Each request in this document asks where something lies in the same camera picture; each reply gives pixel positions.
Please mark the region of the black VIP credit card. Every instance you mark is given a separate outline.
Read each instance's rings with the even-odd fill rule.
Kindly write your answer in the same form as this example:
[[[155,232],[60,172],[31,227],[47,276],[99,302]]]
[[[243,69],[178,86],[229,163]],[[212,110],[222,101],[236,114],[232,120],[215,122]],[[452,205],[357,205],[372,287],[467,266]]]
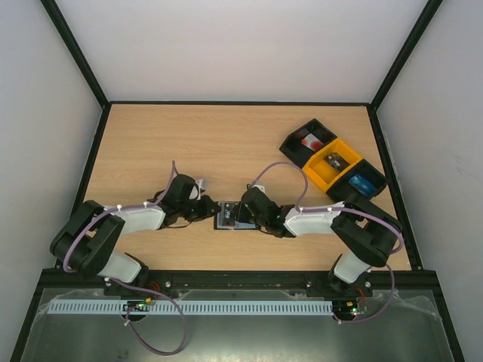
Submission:
[[[220,224],[223,227],[234,227],[235,226],[235,214],[234,214],[235,204],[231,202],[224,202],[222,204],[222,212],[220,217]]]

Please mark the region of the black card holder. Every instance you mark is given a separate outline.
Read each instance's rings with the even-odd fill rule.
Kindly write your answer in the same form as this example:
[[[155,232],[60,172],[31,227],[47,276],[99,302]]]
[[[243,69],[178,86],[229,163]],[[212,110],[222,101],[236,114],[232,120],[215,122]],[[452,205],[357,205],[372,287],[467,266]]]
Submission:
[[[220,212],[214,217],[215,230],[260,230],[251,214],[239,201],[219,201]]]

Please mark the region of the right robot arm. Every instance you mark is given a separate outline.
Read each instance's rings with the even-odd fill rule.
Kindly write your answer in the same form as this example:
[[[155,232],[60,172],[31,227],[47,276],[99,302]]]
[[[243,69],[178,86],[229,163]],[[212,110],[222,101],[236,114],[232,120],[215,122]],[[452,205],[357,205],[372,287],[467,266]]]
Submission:
[[[386,266],[389,257],[404,246],[398,220],[358,194],[323,207],[279,206],[254,186],[235,206],[235,219],[277,238],[336,235],[349,249],[328,274],[328,286],[340,296],[373,267]]]

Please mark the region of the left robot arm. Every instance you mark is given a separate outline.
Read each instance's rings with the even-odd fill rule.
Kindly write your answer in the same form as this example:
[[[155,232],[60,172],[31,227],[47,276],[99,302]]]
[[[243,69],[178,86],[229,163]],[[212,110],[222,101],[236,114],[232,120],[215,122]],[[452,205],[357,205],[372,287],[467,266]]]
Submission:
[[[172,173],[165,189],[135,205],[103,206],[89,200],[78,207],[50,245],[50,252],[67,273],[132,283],[144,264],[115,251],[121,236],[158,231],[179,218],[188,223],[216,216],[220,206],[205,194],[204,180]]]

